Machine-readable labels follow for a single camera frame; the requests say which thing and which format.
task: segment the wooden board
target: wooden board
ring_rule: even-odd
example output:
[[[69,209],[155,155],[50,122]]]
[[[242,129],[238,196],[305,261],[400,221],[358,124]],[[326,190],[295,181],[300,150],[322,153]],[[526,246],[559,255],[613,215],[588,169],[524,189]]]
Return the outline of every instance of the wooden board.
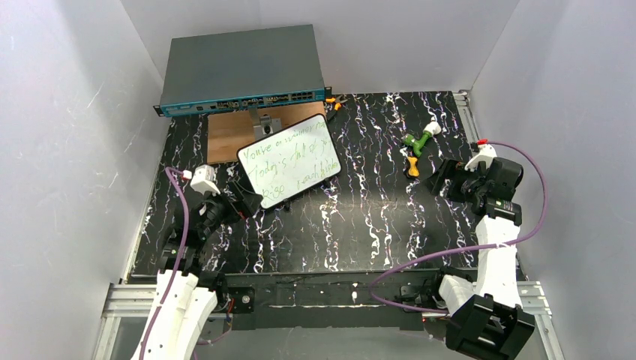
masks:
[[[325,115],[325,107],[322,101],[317,101],[268,107],[257,112],[259,116],[280,119],[284,129],[312,115]],[[236,151],[254,141],[254,128],[247,110],[208,116],[208,164],[237,161]]]

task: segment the white streaks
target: white streaks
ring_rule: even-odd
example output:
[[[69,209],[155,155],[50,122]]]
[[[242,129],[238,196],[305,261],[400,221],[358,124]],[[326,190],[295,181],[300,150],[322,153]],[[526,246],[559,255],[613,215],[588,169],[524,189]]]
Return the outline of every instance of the white streaks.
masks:
[[[248,267],[250,266],[250,247],[248,246],[249,237],[250,237],[250,219],[246,219],[244,232],[243,232],[243,235],[241,236],[241,244],[243,245],[243,248],[244,248],[243,251],[245,254],[245,267],[243,268],[241,273],[245,273],[248,270]]]
[[[192,136],[192,153],[195,155],[201,152],[201,134],[203,130],[203,122],[205,120],[205,116],[199,117],[199,124],[196,127],[196,131],[194,131],[194,135]]]
[[[95,98],[99,95],[99,93],[101,92],[101,88],[104,87],[104,82],[101,83],[100,88],[97,90],[97,92],[95,93],[95,95],[93,96],[93,98],[91,99],[91,102],[88,103],[88,105],[86,106],[86,109],[88,109],[89,107],[91,107],[91,105],[93,104],[93,101],[95,101]]]
[[[421,229],[426,226],[424,216],[419,216],[419,207],[416,205],[415,194],[413,193],[413,189],[419,183],[420,181],[416,179],[406,186],[406,194],[409,196],[409,201],[406,202],[406,207],[413,213],[414,217],[414,220],[409,222],[411,234],[409,235],[409,242],[406,245],[406,256],[409,260],[417,259],[416,251],[420,248],[419,233]]]
[[[280,228],[283,227],[283,220],[281,219],[281,216],[280,216],[282,209],[283,209],[283,205],[280,205],[274,210],[274,220],[271,222],[271,225],[269,226],[269,228],[265,230],[269,239],[269,247],[270,247],[269,248],[269,267],[270,267],[270,270],[273,272],[278,271],[278,255],[276,253],[276,248],[279,248],[285,242],[285,240],[287,240],[287,237],[283,235],[278,243],[274,241],[274,234],[276,233],[276,230],[278,230],[279,225],[280,225]]]
[[[444,154],[442,153],[442,148],[440,147],[439,144],[439,140],[437,139],[437,137],[444,137],[443,134],[448,133],[448,129],[446,128],[446,122],[445,121],[437,121],[437,114],[434,112],[433,108],[429,105],[428,100],[426,98],[426,93],[425,92],[420,92],[419,93],[419,97],[421,99],[421,102],[424,103],[424,106],[426,107],[426,110],[428,111],[428,114],[430,115],[430,120],[432,122],[438,122],[439,126],[442,127],[442,133],[440,135],[437,136],[433,136],[433,141],[437,144],[437,156],[439,158],[444,158]],[[446,145],[448,146],[448,148],[450,149],[450,145],[448,143],[448,141],[446,141]]]
[[[356,192],[353,190],[353,178],[351,177],[351,169],[350,164],[353,166],[356,165],[353,160],[352,152],[351,152],[351,142],[349,141],[349,123],[351,122],[351,116],[347,117],[347,120],[344,123],[342,133],[338,136],[337,141],[340,140],[340,144],[344,147],[344,156],[346,156],[346,161],[344,162],[346,165],[346,177],[349,179],[349,188],[351,189],[351,203],[353,204],[356,201]]]
[[[373,242],[371,243],[371,259],[373,260],[376,256],[380,255],[380,238],[374,234],[374,227],[370,220],[365,220],[364,223],[369,227],[369,236],[373,239]]]
[[[145,215],[145,217],[143,219],[143,226],[141,228],[142,235],[146,234],[146,227],[148,226],[148,224],[150,224],[150,217],[152,215],[152,206],[149,206],[148,210],[145,213],[146,213],[146,215]]]
[[[260,209],[253,216],[254,223],[256,224],[256,235],[258,237],[259,242],[259,250],[257,253],[258,260],[254,263],[253,270],[255,273],[259,273],[263,271],[263,265],[265,264],[265,259],[263,258],[263,220],[265,219],[265,210]]]
[[[384,258],[384,265],[385,266],[390,266],[392,263],[392,258],[391,258],[391,239],[393,239],[391,234],[386,234],[386,236],[384,237],[384,248],[386,249],[385,254],[386,257]]]
[[[143,120],[141,121],[141,124],[139,124],[139,129],[137,129],[137,132],[133,134],[133,137],[130,138],[130,142],[128,143],[128,146],[126,146],[126,149],[124,150],[124,153],[128,151],[128,149],[131,148],[131,146],[133,145],[133,140],[135,140],[135,138],[137,136],[139,136],[140,132],[141,132],[141,128],[143,127],[143,123],[146,122],[146,118],[143,118]]]
[[[113,186],[113,184],[115,184],[115,179],[117,179],[117,176],[119,176],[119,172],[115,172],[115,177],[112,178],[110,185],[108,185],[109,189]]]
[[[227,177],[228,178],[233,178],[234,177],[234,175],[235,175],[235,172],[234,172],[235,170],[234,169],[236,168],[236,165],[239,165],[239,163],[234,163],[232,166],[228,166],[227,167],[226,171],[227,171]]]
[[[325,242],[327,244],[324,266],[331,272],[337,272],[340,256],[338,254],[338,240],[334,240],[332,234],[332,215],[340,215],[343,221],[344,217],[338,211],[338,189],[333,182],[329,186],[323,185],[321,188],[327,195],[327,200],[319,207],[322,217],[322,230],[325,232]]]

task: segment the green toy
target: green toy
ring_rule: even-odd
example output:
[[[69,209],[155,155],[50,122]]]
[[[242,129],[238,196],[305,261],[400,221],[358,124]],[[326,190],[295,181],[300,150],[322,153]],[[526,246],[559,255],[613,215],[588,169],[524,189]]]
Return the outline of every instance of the green toy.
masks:
[[[413,147],[413,153],[415,154],[416,157],[419,158],[420,156],[422,156],[422,148],[424,148],[426,141],[429,140],[431,137],[433,137],[433,135],[437,135],[441,132],[442,132],[442,128],[440,127],[440,124],[437,124],[436,121],[431,121],[424,128],[424,133],[421,135],[421,139],[416,140],[416,138],[413,135],[408,133],[402,139],[402,143],[406,146]]]

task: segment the orange handle pliers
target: orange handle pliers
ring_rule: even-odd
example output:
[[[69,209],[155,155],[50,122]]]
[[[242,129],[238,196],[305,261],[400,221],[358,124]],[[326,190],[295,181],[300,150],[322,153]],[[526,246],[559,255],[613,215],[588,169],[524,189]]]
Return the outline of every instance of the orange handle pliers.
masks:
[[[348,99],[344,99],[344,95],[338,95],[337,97],[329,97],[325,99],[327,104],[334,104],[334,109],[327,114],[327,122],[330,122],[336,114],[338,114],[338,110],[342,107],[343,103],[346,103]]]

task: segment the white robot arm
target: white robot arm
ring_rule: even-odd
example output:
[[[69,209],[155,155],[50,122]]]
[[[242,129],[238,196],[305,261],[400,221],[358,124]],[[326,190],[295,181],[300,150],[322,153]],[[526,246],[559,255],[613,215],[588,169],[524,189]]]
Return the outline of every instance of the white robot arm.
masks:
[[[196,287],[199,279],[193,274],[183,276],[181,271],[177,271],[165,302],[160,304],[161,298],[167,291],[171,274],[171,270],[166,270],[163,274],[157,275],[157,292],[150,309],[151,316],[148,316],[143,334],[153,323],[152,314],[158,307],[161,309],[154,318],[154,324],[145,345],[144,359],[190,360],[203,326],[209,314],[217,306],[215,292]],[[141,347],[140,343],[131,360],[140,359]]]
[[[169,232],[157,261],[157,267],[165,270],[160,270],[157,274],[157,292],[142,341],[132,360],[191,358],[203,325],[226,291],[223,290],[222,274],[202,270],[199,252],[206,239],[221,224],[231,224],[252,216],[263,200],[262,196],[254,192],[243,192],[247,185],[241,186],[235,182],[228,183],[231,198],[221,193],[215,184],[214,171],[209,165],[197,167],[194,174],[171,168],[166,169],[166,173],[172,185],[177,188],[184,215],[183,219],[175,216],[174,228]],[[206,198],[188,208],[185,195],[172,177],[173,173],[191,180],[190,187]]]
[[[479,152],[468,161],[465,170],[475,171],[479,162],[490,168],[497,157],[492,145],[478,145]],[[517,290],[517,247],[508,246],[504,242],[516,239],[520,227],[513,220],[504,217],[484,216],[475,229],[479,245],[498,244],[495,249],[480,250],[477,283],[473,286],[468,280],[445,275],[439,288],[448,312],[452,315],[461,308],[474,294],[493,296],[495,302],[514,308],[522,306]]]

